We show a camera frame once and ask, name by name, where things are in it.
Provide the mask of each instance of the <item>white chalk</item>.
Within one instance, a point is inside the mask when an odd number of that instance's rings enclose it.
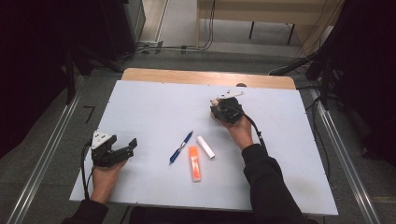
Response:
[[[210,146],[207,144],[207,142],[201,135],[197,137],[197,142],[198,145],[204,149],[204,151],[206,152],[206,154],[209,156],[210,159],[215,157],[215,153],[212,151]]]

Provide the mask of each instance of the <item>wire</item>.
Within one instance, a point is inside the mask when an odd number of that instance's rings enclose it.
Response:
[[[209,49],[212,46],[213,43],[213,20],[215,17],[215,9],[216,9],[216,0],[213,0],[213,4],[212,4],[212,8],[211,8],[211,12],[210,12],[210,18],[209,18],[209,37],[206,40],[205,44],[203,46],[198,46],[198,48],[196,48],[195,46],[169,46],[169,47],[145,47],[142,49],[138,49],[137,51],[135,51],[133,54],[136,53],[141,53],[147,50],[163,50],[163,49],[168,49],[168,50],[179,50],[179,51],[189,51],[189,52],[199,52],[199,51],[205,51],[207,49]]]
[[[313,131],[313,133],[314,133],[315,142],[317,142],[317,134],[318,134],[319,141],[320,141],[321,146],[323,148],[323,151],[324,151],[324,154],[325,154],[325,159],[326,159],[326,167],[327,167],[326,176],[327,176],[327,180],[329,181],[330,180],[330,160],[329,160],[329,155],[327,153],[326,147],[324,146],[322,137],[320,135],[320,132],[318,130],[318,126],[317,126],[317,123],[316,123],[316,114],[318,113],[318,104],[319,104],[319,101],[316,101],[314,103],[314,106],[312,107],[312,118],[313,118],[313,123],[314,123],[314,131]]]
[[[303,90],[303,89],[315,89],[320,88],[320,86],[306,86],[306,87],[297,87],[296,90]]]
[[[334,8],[334,10],[332,11],[332,15],[330,16],[330,18],[329,18],[328,21],[326,22],[326,25],[324,26],[324,29],[326,29],[327,26],[329,25],[330,21],[332,20],[332,16],[334,15],[335,11],[339,8],[341,2],[342,2],[342,1],[339,1],[338,4],[337,4],[337,6],[336,6],[336,7]],[[315,45],[319,42],[319,40],[321,40],[328,32],[329,32],[329,30],[327,30],[322,36],[320,36],[313,44],[311,44],[310,46],[308,46],[307,49],[310,49],[310,48],[312,48],[313,46],[315,46]],[[294,55],[294,57],[287,63],[287,65],[282,66],[282,67],[279,67],[279,68],[276,68],[276,69],[274,69],[274,70],[271,70],[270,72],[273,72],[273,71],[278,70],[278,69],[281,69],[281,68],[288,67],[290,63],[293,63],[294,61],[296,61],[297,59],[299,59],[300,56],[301,56],[302,54],[305,54],[304,50],[299,54],[300,50],[303,49],[304,44],[302,44],[302,46],[300,47],[300,49],[297,51],[297,53]]]
[[[205,27],[205,35],[206,35],[206,21],[207,21],[207,1],[205,1],[205,23],[204,23],[204,27]]]
[[[241,114],[241,115],[243,115],[245,118],[247,118],[247,120],[250,122],[250,124],[254,127],[254,130],[256,130],[256,134],[257,134],[257,136],[259,137],[260,144],[262,145],[262,147],[263,147],[264,149],[266,149],[265,144],[264,144],[264,140],[262,140],[262,132],[259,131],[259,129],[257,128],[256,123],[253,121],[253,119],[251,119],[247,114],[245,114],[244,111],[238,110],[238,109],[236,109],[236,108],[234,108],[234,107],[231,107],[231,106],[228,106],[228,105],[225,105],[225,106],[228,107],[228,108],[230,108],[230,109],[233,110],[233,111],[238,112],[239,114]]]
[[[92,170],[91,170],[91,173],[90,173],[90,176],[88,176],[88,180],[87,180],[87,187],[90,185],[90,179],[91,179],[91,176],[92,176],[92,174],[93,174],[93,171],[96,169],[96,166],[94,165],[93,167],[92,167]]]
[[[84,188],[84,197],[85,199],[89,200],[90,199],[90,194],[88,193],[88,184],[85,181],[85,167],[84,167],[84,161],[85,161],[85,151],[87,147],[91,146],[92,140],[88,141],[84,147],[81,150],[81,177],[82,177],[82,186]]]
[[[322,10],[321,10],[321,12],[320,12],[320,16],[318,17],[318,19],[315,21],[314,25],[313,25],[313,26],[311,27],[311,29],[309,30],[308,36],[306,37],[304,43],[301,45],[302,47],[297,51],[296,55],[298,54],[298,52],[300,52],[301,49],[303,50],[303,53],[305,53],[305,52],[304,52],[304,49],[303,49],[303,46],[304,46],[305,42],[308,40],[309,36],[311,35],[311,32],[314,30],[314,28],[315,28],[315,26],[317,25],[318,21],[319,21],[320,18],[323,16],[323,11],[324,11],[324,8],[325,8],[326,5],[327,5],[327,1],[328,1],[328,0],[326,0],[326,1],[324,2],[323,7],[322,7]]]
[[[314,105],[318,100],[319,100],[319,97],[318,97],[317,99],[314,100],[314,103],[312,103],[312,105]],[[305,109],[305,111],[307,111],[309,108],[311,108],[312,105],[309,105],[309,106]]]

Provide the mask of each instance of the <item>person's right hand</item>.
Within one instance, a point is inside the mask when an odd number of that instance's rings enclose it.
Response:
[[[222,122],[221,124],[230,132],[231,137],[241,150],[253,145],[251,124],[245,116],[242,116],[235,124],[226,122]]]

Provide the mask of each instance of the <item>white table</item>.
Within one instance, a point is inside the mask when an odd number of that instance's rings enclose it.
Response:
[[[209,117],[209,100],[230,87],[119,81],[99,131],[114,133],[115,149],[137,138],[137,148],[120,173],[110,199],[114,203],[198,209],[250,210],[249,185],[240,150],[228,132]],[[305,214],[337,215],[318,149],[299,92],[258,88],[239,97],[262,131],[271,156],[282,168],[286,185]],[[188,132],[190,142],[174,164],[169,158]],[[202,135],[216,154],[200,150],[202,181],[193,183],[188,147]],[[92,161],[87,157],[86,167]],[[80,175],[70,200],[83,199]]]

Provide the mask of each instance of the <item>hand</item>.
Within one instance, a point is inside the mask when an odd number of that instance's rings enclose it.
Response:
[[[106,204],[113,192],[114,187],[119,179],[121,168],[125,165],[127,160],[115,164],[112,167],[99,167],[93,170],[93,193],[91,196],[92,201]]]
[[[231,137],[241,150],[253,145],[251,124],[245,116],[242,116],[235,124],[226,122],[222,122],[221,124],[230,132]]]

